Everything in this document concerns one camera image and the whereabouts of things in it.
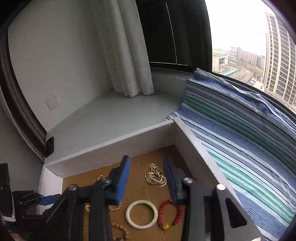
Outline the striped blue green bedsheet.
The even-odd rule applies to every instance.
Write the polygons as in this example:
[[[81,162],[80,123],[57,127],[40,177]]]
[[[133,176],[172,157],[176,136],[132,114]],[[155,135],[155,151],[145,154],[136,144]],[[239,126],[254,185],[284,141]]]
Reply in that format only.
[[[295,155],[263,147],[239,132],[191,110],[180,117],[229,181],[240,203],[266,240],[280,240],[295,217]]]

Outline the white cardboard box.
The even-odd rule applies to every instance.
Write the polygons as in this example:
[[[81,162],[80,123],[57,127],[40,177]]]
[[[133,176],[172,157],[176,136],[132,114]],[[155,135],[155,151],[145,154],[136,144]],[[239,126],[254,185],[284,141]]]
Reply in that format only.
[[[119,205],[109,205],[108,177],[124,155],[131,161],[125,196]],[[184,205],[170,198],[165,157],[185,173]],[[42,240],[112,240],[111,230],[123,226],[131,240],[263,240],[220,168],[180,118],[46,162],[39,192],[61,194]],[[158,209],[149,229],[137,230],[126,221],[127,207],[137,200]]]

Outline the white wall socket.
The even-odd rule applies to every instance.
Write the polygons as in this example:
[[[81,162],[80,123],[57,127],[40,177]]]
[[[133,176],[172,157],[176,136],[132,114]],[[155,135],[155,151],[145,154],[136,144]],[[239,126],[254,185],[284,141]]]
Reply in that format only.
[[[60,103],[55,94],[52,94],[50,97],[46,99],[46,104],[48,105],[50,110],[57,108]]]

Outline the white curtain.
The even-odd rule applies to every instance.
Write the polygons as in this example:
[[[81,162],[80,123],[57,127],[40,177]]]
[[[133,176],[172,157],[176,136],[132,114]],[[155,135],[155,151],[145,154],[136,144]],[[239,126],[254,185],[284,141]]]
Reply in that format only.
[[[118,93],[154,93],[149,58],[135,1],[91,1],[103,56]]]

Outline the pale green jade bangle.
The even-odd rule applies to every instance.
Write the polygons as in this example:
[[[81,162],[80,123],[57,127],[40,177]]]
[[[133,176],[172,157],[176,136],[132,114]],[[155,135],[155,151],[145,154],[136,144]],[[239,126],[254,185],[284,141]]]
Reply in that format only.
[[[154,226],[158,220],[158,209],[147,200],[132,202],[126,209],[126,221],[137,230],[146,230]]]

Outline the striped pillow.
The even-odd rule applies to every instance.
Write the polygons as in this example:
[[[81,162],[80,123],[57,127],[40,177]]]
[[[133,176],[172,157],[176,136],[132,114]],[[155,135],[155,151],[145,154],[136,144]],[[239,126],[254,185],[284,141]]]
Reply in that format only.
[[[243,135],[295,172],[295,122],[256,92],[197,69],[184,104]]]

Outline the small black device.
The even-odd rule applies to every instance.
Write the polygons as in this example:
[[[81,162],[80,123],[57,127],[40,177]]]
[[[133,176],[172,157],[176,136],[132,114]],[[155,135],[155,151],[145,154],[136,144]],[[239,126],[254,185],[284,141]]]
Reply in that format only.
[[[54,152],[55,139],[54,137],[50,137],[45,144],[45,158],[48,158]]]

